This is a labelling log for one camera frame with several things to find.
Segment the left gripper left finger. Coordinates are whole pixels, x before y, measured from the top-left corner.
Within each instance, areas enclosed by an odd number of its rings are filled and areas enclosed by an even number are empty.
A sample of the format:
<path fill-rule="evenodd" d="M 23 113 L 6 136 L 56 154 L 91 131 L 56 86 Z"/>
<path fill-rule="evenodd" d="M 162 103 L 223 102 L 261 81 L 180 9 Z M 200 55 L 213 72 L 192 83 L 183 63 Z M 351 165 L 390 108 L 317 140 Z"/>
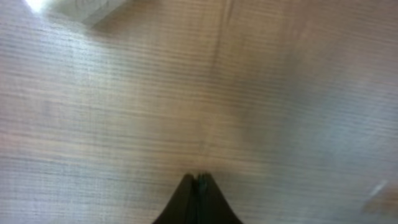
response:
<path fill-rule="evenodd" d="M 153 224 L 196 223 L 196 187 L 192 174 L 185 174 L 164 210 Z"/>

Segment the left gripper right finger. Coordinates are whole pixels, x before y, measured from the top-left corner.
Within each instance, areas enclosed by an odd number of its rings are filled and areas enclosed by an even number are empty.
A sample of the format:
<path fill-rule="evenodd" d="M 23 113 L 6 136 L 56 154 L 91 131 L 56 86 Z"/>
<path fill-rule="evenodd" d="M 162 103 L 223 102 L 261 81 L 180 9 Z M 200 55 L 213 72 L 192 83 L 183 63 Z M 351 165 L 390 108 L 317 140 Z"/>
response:
<path fill-rule="evenodd" d="M 197 184 L 197 218 L 199 224 L 243 224 L 229 206 L 211 174 L 199 174 Z"/>

